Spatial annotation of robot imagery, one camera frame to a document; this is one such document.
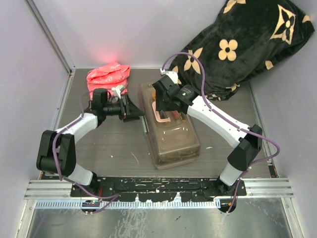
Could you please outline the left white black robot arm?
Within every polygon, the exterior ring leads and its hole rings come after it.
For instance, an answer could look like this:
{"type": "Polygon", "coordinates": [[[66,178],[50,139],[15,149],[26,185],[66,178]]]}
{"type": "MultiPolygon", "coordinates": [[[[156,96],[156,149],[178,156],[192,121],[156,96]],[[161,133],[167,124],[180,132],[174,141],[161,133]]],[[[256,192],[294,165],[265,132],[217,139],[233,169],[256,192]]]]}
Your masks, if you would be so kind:
{"type": "Polygon", "coordinates": [[[107,90],[93,90],[92,99],[80,116],[57,130],[42,133],[36,167],[42,172],[57,174],[60,179],[82,186],[87,196],[99,192],[97,175],[77,163],[76,143],[87,133],[98,128],[108,116],[118,116],[124,122],[140,119],[144,113],[119,86],[107,90]]]}

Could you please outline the translucent brown plastic toolbox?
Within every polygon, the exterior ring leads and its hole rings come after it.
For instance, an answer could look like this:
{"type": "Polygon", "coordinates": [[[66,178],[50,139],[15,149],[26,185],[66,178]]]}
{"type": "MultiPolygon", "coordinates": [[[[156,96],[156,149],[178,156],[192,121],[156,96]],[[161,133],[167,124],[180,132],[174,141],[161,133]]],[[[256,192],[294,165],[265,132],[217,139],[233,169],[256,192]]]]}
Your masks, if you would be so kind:
{"type": "Polygon", "coordinates": [[[152,109],[152,93],[155,89],[150,83],[142,83],[138,88],[141,110],[148,126],[148,144],[154,166],[164,170],[188,164],[200,156],[200,141],[190,116],[173,112],[159,112],[162,119],[170,117],[171,122],[156,121],[152,109]]]}

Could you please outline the grey green toolbox latch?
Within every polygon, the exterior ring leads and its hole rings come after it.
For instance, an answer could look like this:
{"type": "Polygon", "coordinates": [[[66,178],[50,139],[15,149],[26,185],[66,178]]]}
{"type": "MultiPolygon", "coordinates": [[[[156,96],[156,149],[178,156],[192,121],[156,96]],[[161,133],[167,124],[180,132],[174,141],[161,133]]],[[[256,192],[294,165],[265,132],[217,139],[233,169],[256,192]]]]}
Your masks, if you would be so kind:
{"type": "Polygon", "coordinates": [[[143,129],[144,129],[144,134],[146,135],[146,134],[148,134],[147,122],[146,122],[144,117],[141,117],[141,121],[142,121],[143,129]]]}

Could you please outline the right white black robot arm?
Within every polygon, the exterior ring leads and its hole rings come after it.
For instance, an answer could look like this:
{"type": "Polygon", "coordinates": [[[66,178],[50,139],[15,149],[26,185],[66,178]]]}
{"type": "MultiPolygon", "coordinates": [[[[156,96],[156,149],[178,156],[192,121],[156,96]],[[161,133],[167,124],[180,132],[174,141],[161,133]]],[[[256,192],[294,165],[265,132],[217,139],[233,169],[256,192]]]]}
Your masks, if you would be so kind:
{"type": "Polygon", "coordinates": [[[217,189],[229,195],[235,189],[236,180],[251,165],[261,151],[262,139],[249,134],[262,135],[258,125],[252,127],[236,121],[221,110],[212,108],[212,103],[191,85],[179,86],[168,75],[153,83],[157,111],[178,111],[203,122],[218,133],[233,148],[227,164],[217,178],[217,189]]]}

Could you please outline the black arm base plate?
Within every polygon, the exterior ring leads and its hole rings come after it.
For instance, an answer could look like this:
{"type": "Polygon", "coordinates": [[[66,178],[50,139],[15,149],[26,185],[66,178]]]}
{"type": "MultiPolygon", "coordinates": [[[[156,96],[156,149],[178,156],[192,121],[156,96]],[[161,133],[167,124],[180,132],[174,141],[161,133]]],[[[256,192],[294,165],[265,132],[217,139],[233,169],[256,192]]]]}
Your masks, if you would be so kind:
{"type": "Polygon", "coordinates": [[[121,202],[173,201],[180,195],[181,202],[212,201],[221,196],[232,197],[235,186],[220,188],[215,178],[151,178],[151,177],[98,177],[97,189],[86,188],[90,193],[105,197],[119,194],[121,202]]]}

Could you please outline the red black screwdriver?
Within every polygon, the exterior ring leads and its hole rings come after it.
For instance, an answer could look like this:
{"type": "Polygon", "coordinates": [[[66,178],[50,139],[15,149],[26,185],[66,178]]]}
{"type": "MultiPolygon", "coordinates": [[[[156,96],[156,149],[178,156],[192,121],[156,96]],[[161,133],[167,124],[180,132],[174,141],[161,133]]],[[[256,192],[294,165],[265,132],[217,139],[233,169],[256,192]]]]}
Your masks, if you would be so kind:
{"type": "Polygon", "coordinates": [[[177,112],[177,111],[174,111],[174,112],[173,112],[173,115],[175,116],[175,118],[180,117],[180,114],[179,114],[179,112],[177,112]]]}

